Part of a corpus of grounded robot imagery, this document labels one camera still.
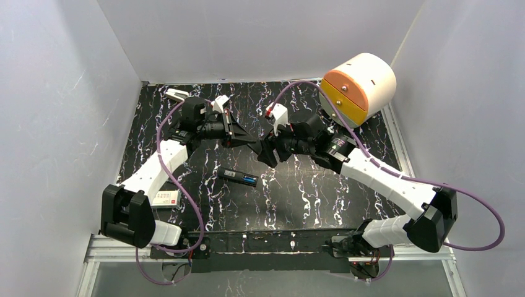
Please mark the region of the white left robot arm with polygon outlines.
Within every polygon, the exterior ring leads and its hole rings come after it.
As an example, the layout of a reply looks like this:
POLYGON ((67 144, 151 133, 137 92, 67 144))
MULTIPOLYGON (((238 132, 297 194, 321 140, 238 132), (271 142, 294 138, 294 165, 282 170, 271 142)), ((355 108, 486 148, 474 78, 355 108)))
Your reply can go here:
POLYGON ((102 194, 100 232, 136 248, 148 245, 176 247, 179 226, 156 220, 151 203, 161 187, 178 180, 174 171, 183 165, 202 140, 220 140, 226 148, 256 143, 226 108, 229 97, 214 101, 188 97, 174 107, 180 111, 169 128, 157 131, 157 149, 128 179, 108 185, 102 194))

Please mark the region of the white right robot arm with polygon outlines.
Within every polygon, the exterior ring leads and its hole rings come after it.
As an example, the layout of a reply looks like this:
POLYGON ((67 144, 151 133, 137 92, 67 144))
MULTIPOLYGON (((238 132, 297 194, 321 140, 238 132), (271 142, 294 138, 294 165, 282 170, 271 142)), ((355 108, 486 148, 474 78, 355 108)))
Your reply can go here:
POLYGON ((258 161, 275 168, 292 155, 307 155, 318 166, 354 179, 387 198, 404 215, 365 220, 356 230, 326 244, 339 253, 369 254, 390 244, 414 244, 438 252, 457 219, 456 191, 402 179, 387 164, 366 156, 349 136, 328 130, 319 116, 278 125, 253 148, 258 161))

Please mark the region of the blue battery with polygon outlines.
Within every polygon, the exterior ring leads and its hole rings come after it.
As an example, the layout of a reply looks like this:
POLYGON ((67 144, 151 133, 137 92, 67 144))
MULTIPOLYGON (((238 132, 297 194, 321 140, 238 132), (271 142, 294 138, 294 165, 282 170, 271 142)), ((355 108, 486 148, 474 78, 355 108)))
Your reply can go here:
POLYGON ((256 176, 244 175, 244 177, 242 177, 242 181, 245 184, 249 184, 249 185, 255 186, 255 185, 257 185, 258 178, 256 176))

